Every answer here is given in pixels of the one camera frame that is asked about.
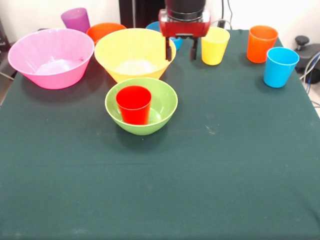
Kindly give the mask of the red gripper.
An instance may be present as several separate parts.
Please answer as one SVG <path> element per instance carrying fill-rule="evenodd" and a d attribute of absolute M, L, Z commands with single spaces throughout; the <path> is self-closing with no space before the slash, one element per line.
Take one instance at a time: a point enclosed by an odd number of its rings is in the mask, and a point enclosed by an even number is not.
<path fill-rule="evenodd" d="M 172 61 L 172 47 L 169 37 L 192 38 L 193 44 L 190 50 L 190 60 L 196 60 L 198 40 L 206 36 L 211 25 L 211 13 L 204 10 L 200 18 L 192 21 L 181 21 L 169 17 L 166 9 L 161 9 L 158 14 L 159 27 L 165 37 L 165 59 Z"/>

